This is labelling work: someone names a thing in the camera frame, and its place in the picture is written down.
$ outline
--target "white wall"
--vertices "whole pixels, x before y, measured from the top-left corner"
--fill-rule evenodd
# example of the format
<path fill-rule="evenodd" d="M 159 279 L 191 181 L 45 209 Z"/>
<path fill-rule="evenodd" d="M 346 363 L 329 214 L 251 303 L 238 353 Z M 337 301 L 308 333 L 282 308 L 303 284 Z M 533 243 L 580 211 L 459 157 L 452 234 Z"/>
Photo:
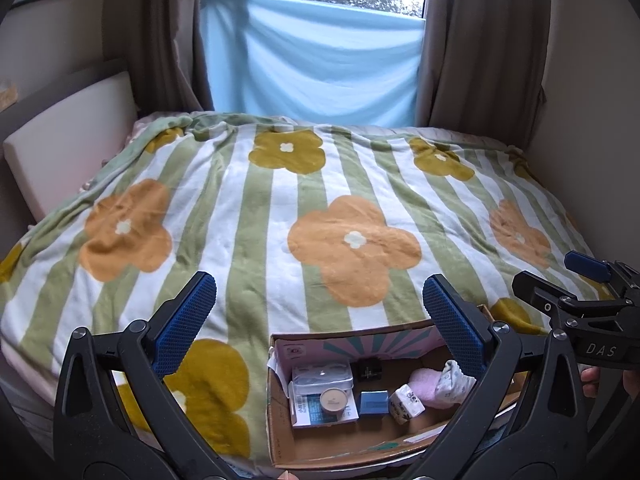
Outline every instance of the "white wall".
<path fill-rule="evenodd" d="M 102 0 L 40 0 L 0 24 L 0 79 L 21 97 L 102 60 Z"/>
<path fill-rule="evenodd" d="M 640 269 L 640 18 L 627 0 L 552 0 L 548 102 L 528 156 L 594 254 Z"/>

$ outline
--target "white headboard cushion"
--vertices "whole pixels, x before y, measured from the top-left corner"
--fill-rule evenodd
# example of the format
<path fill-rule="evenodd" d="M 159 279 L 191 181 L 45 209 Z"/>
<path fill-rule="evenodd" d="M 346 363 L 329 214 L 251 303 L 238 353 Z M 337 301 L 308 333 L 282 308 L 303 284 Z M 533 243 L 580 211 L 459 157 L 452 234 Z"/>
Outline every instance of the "white headboard cushion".
<path fill-rule="evenodd" d="M 36 221 L 95 176 L 136 121 L 121 72 L 57 102 L 4 141 L 4 156 Z"/>

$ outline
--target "floral blanket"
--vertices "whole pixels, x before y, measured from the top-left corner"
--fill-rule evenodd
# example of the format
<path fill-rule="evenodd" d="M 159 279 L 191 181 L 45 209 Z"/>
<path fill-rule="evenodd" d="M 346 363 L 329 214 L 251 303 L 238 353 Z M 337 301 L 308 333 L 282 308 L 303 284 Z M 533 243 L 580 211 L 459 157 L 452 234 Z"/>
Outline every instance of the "floral blanket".
<path fill-rule="evenodd" d="M 588 248 L 518 152 L 434 128 L 374 133 L 207 112 L 154 121 L 1 264 L 2 337 L 55 378 L 77 326 L 148 319 L 205 270 L 216 306 L 166 385 L 217 452 L 267 463 L 271 333 L 423 319 L 438 272 L 526 333 L 548 321 L 513 297 L 520 270 L 606 294 L 562 266 Z"/>

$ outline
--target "beige round container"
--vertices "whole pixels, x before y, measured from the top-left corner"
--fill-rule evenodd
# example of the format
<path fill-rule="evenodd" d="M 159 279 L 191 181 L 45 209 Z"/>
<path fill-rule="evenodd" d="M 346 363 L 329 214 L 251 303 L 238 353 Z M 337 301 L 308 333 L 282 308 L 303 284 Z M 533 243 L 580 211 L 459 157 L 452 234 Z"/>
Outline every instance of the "beige round container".
<path fill-rule="evenodd" d="M 325 413 L 340 415 L 347 407 L 347 394 L 338 388 L 329 388 L 320 395 L 320 406 Z"/>

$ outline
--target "metal bolt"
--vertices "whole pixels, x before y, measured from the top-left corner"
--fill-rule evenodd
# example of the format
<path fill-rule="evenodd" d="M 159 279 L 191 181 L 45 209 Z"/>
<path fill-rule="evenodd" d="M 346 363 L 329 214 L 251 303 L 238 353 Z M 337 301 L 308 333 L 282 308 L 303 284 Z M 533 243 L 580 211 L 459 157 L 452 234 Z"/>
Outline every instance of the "metal bolt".
<path fill-rule="evenodd" d="M 497 332 L 498 334 L 508 334 L 511 331 L 511 327 L 503 321 L 496 321 L 493 324 L 493 328 L 494 332 Z"/>
<path fill-rule="evenodd" d="M 79 326 L 71 333 L 73 339 L 82 339 L 84 336 L 86 336 L 86 328 L 84 326 Z"/>
<path fill-rule="evenodd" d="M 132 321 L 129 325 L 129 330 L 131 330 L 134 333 L 142 332 L 145 328 L 146 328 L 146 321 L 142 319 L 137 319 L 135 321 Z"/>
<path fill-rule="evenodd" d="M 566 339 L 566 332 L 564 330 L 560 330 L 559 328 L 554 329 L 552 334 L 556 339 L 558 339 L 558 341 L 564 341 Z"/>

